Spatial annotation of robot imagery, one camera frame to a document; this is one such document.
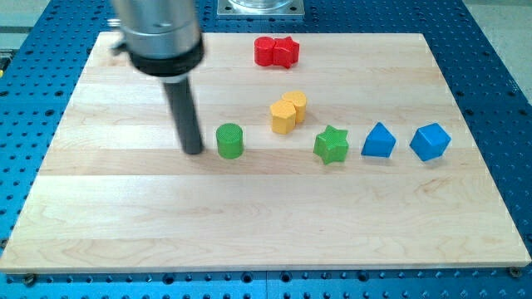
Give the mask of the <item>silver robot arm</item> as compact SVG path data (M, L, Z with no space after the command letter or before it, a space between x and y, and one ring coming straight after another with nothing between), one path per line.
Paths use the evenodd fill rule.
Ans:
M204 58L204 43L192 0L113 0L122 40L134 68L160 80L181 149L199 154L200 133L189 73Z

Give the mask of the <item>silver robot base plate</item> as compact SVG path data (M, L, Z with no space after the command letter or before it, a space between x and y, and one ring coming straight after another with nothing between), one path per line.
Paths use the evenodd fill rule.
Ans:
M303 17L304 0L218 0L217 17Z

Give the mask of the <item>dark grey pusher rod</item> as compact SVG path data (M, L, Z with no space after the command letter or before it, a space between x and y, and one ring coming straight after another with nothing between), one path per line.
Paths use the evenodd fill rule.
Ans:
M181 149L186 154L200 154L204 145L189 79L185 77L177 82L164 82L163 87Z

